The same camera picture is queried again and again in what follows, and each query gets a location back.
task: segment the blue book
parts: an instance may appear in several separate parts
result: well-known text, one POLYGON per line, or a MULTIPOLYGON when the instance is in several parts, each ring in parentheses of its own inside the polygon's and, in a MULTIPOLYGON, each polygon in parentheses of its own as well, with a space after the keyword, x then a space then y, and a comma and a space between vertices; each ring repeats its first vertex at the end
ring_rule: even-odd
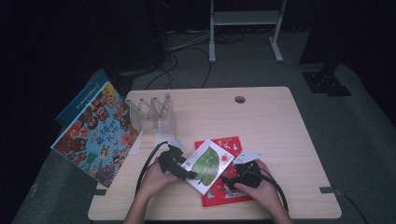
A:
POLYGON ((51 148, 110 187, 139 131, 132 126, 129 106, 113 85, 109 81, 100 84, 105 75, 100 70, 61 113, 62 121, 69 125, 51 148))
POLYGON ((98 89, 103 87, 108 81, 105 70, 98 70, 88 82, 88 84, 79 92, 76 98, 64 108, 64 110, 55 118, 63 128, 70 125, 76 116, 83 110, 87 102, 97 93, 98 89))

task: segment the person's right hand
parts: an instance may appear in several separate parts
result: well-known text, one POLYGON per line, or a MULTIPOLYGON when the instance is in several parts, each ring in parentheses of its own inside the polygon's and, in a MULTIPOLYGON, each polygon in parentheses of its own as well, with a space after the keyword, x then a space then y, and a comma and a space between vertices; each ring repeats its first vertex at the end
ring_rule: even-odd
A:
MULTIPOLYGON (((262 169, 262 175, 266 175, 271 178, 271 176, 268 175, 270 174, 270 171, 267 165, 265 165, 265 163, 260 160, 256 160, 256 162, 262 169)), ((279 209, 284 209, 276 188, 265 180, 262 180, 257 188, 251 188, 241 183, 235 183, 234 186, 236 189, 244 191, 250 197, 255 199, 259 205, 270 215, 279 209)))

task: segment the hand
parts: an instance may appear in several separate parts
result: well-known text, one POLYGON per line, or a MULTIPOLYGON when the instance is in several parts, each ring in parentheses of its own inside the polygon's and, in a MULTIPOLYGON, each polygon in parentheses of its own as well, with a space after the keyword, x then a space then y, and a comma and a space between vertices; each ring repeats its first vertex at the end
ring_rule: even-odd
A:
MULTIPOLYGON (((257 164, 259 167, 262 169, 261 173, 262 175, 266 175, 271 178, 270 171, 262 161, 256 160, 257 164)), ((262 180, 260 185, 257 188, 251 188, 248 187, 244 184, 236 183, 234 185, 237 189, 244 191, 246 194, 250 195, 253 199, 255 199, 259 205, 269 213, 271 217, 274 216, 274 214, 278 214, 279 211, 285 210, 283 208, 283 204, 280 201, 279 195, 277 193, 276 188, 269 182, 262 180)))
POLYGON ((161 170, 161 166, 158 163, 158 159, 155 160, 146 171, 145 176, 143 177, 142 184, 140 186, 138 194, 143 193, 148 197, 156 194, 160 189, 163 189, 165 186, 177 182, 178 179, 174 175, 165 175, 161 170))

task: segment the book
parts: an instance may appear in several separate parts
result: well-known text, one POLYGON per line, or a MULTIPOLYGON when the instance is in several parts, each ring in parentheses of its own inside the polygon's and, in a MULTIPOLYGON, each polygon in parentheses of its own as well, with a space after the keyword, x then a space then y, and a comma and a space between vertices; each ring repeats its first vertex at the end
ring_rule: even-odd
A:
MULTIPOLYGON (((199 148, 203 142, 204 141, 195 142, 195 148, 199 148)), ((212 142, 233 154, 235 158, 242 152, 242 146, 238 136, 212 139, 212 142)), ((222 175, 233 178, 238 176, 238 173, 236 172, 235 166, 231 163, 222 175)), ((222 182, 221 178, 218 178, 206 194, 202 196, 202 205, 203 207, 208 207, 226 203, 241 203, 251 200, 253 199, 250 196, 238 189, 230 190, 227 185, 222 182)))
POLYGON ((182 164, 197 176, 186 181, 201 194, 205 194, 233 160, 233 154, 209 139, 205 140, 182 164))
POLYGON ((61 122, 70 124, 51 149, 109 188, 139 130, 132 126, 129 106, 113 85, 105 81, 98 86, 105 75, 103 70, 99 71, 61 113, 61 122))

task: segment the person's left hand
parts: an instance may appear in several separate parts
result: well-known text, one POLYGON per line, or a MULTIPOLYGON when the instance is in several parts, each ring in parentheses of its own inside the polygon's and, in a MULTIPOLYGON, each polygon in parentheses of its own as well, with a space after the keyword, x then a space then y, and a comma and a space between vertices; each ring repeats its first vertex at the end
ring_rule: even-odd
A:
POLYGON ((166 175, 161 170, 161 166, 158 163, 158 160, 155 160, 155 163, 152 164, 146 171, 145 176, 143 177, 142 184, 137 193, 144 193, 147 196, 151 197, 156 194, 158 191, 163 189, 165 186, 177 182, 179 179, 174 175, 166 175))

